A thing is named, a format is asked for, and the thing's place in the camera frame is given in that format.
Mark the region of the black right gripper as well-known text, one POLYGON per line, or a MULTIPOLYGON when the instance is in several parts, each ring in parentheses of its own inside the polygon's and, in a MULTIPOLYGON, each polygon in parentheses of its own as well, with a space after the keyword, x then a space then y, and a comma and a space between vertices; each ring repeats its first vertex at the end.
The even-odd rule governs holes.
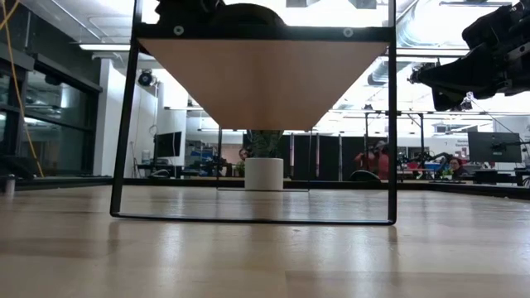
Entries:
POLYGON ((529 90, 529 24, 513 26, 504 41, 482 42, 446 65, 417 71, 416 84, 432 88, 435 110, 459 106, 467 94, 489 99, 529 90))

